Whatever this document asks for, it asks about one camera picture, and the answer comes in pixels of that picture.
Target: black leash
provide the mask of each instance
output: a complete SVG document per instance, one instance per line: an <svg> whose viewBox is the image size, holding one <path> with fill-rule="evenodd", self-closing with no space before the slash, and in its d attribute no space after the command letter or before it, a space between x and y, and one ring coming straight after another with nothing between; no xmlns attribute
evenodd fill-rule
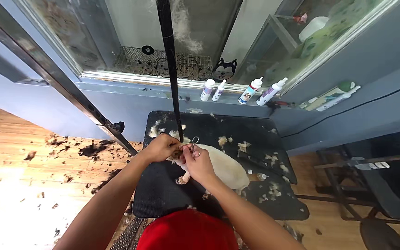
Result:
<svg viewBox="0 0 400 250"><path fill-rule="evenodd" d="M156 0L158 19L163 36L164 50L168 60L169 79L171 81L172 104L174 105L175 120L177 121L180 142L183 142L181 129L180 107L178 105L177 66L175 64L174 32L172 31L171 6L169 0Z"/></svg>

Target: metal pole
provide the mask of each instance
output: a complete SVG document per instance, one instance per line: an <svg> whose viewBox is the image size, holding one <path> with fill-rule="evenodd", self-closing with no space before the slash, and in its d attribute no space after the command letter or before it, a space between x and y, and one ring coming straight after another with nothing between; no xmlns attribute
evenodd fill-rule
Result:
<svg viewBox="0 0 400 250"><path fill-rule="evenodd" d="M1 4L0 42L81 110L100 129L129 151L131 155L137 154L137 151L121 134L124 124L120 124L121 122L112 124L104 117Z"/></svg>
<svg viewBox="0 0 400 250"><path fill-rule="evenodd" d="M175 120L177 121L180 142L183 142L181 129L180 107L178 105L177 65L175 64L174 32L172 30L171 6L169 0L156 0L158 19L160 20L164 50L168 60L169 80L171 81L172 104L174 105Z"/></svg>

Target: hand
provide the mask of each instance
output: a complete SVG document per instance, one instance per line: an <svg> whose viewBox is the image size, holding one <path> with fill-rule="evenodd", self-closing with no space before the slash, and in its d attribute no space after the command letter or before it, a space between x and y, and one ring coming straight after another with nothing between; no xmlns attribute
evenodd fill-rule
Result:
<svg viewBox="0 0 400 250"><path fill-rule="evenodd" d="M186 166L191 177L203 186L207 185L209 181L218 179L214 173L209 152L194 145L193 153L195 157L192 157L190 148L191 144L182 147L183 158L186 161Z"/></svg>
<svg viewBox="0 0 400 250"><path fill-rule="evenodd" d="M159 134L152 140L139 155L142 155L150 163L162 162L166 160L172 153L179 149L181 142L167 134Z"/></svg>

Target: white bottle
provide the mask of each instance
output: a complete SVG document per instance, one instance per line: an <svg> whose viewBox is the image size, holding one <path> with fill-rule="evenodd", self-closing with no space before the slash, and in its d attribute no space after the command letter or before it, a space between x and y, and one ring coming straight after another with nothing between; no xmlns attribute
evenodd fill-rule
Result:
<svg viewBox="0 0 400 250"><path fill-rule="evenodd" d="M352 90L348 91L347 93L341 94L340 96L334 98L333 100L324 103L324 104L321 105L320 107L316 108L316 110L317 110L317 111L324 111L324 110L326 110L326 109L328 109L328 108L330 108L330 107L332 107L332 106L334 106L334 105L340 103L341 101L350 98L351 95L352 95L354 92L356 92L359 88L360 88L359 85L356 86L356 87L354 87Z"/></svg>
<svg viewBox="0 0 400 250"><path fill-rule="evenodd" d="M206 83L204 84L204 88L203 88L203 90L201 92L200 100L207 101L209 99L209 96L213 92L213 88L214 88L214 84L215 83L216 82L214 82L213 79L206 80Z"/></svg>
<svg viewBox="0 0 400 250"><path fill-rule="evenodd" d="M220 96L223 93L223 90L225 90L225 84L226 84L226 80L223 80L223 82L220 83L220 85L217 87L216 93L212 97L213 101L218 101L219 100Z"/></svg>
<svg viewBox="0 0 400 250"><path fill-rule="evenodd" d="M256 101L257 105L259 106L265 105L267 101L271 100L271 98L273 98L273 96L282 89L282 86L286 83L286 81L288 81L288 78L285 77L284 79L281 79L279 82L271 85L271 87L268 88Z"/></svg>
<svg viewBox="0 0 400 250"><path fill-rule="evenodd" d="M243 94L239 98L239 103L240 104L246 104L259 90L260 87L262 87L262 78L260 79L255 79L254 81L251 82L251 84L246 88L246 90L243 92Z"/></svg>

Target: white container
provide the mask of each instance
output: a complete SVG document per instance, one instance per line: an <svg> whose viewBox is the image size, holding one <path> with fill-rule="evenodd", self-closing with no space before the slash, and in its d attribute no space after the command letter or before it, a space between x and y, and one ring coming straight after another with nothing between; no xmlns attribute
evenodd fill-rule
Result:
<svg viewBox="0 0 400 250"><path fill-rule="evenodd" d="M326 16L318 16L313 18L313 20L309 22L309 24L302 30L302 32L300 32L299 40L301 42L304 42L305 40L307 40L308 37L314 34L314 32L325 27L327 22L328 22L328 17Z"/></svg>
<svg viewBox="0 0 400 250"><path fill-rule="evenodd" d="M286 83L286 81L288 81L288 78L285 77L284 79L281 79L279 82L271 85L271 87L268 88L256 101L257 105L259 106L265 105L267 101L271 100L271 98L273 98L274 95L282 89L282 86Z"/></svg>
<svg viewBox="0 0 400 250"><path fill-rule="evenodd" d="M223 90L225 90L225 84L226 84L226 80L223 80L223 82L220 83L220 85L217 87L216 93L212 97L213 101L218 101L219 100L220 96L223 93Z"/></svg>
<svg viewBox="0 0 400 250"><path fill-rule="evenodd" d="M341 94L340 96L334 98L333 100L324 103L324 104L321 105L320 107L316 108L316 110L317 110L317 111L324 111L324 110L326 110L326 109L328 109L328 108L330 108L330 107L332 107L332 106L334 106L334 105L340 103L341 101L350 98L351 95L352 95L354 92L356 92L359 88L360 88L359 85L356 86L356 87L354 87L352 90L348 91L347 93Z"/></svg>
<svg viewBox="0 0 400 250"><path fill-rule="evenodd" d="M214 84L215 83L216 82L214 82L213 79L206 80L206 83L204 84L204 88L203 88L203 90L201 92L201 95L200 95L200 100L207 101L209 99L209 96L213 92L213 88L214 88Z"/></svg>
<svg viewBox="0 0 400 250"><path fill-rule="evenodd" d="M246 104L259 90L260 87L262 87L262 78L260 79L255 79L254 81L251 82L251 84L246 88L246 90L243 92L243 94L239 97L239 103L240 104Z"/></svg>

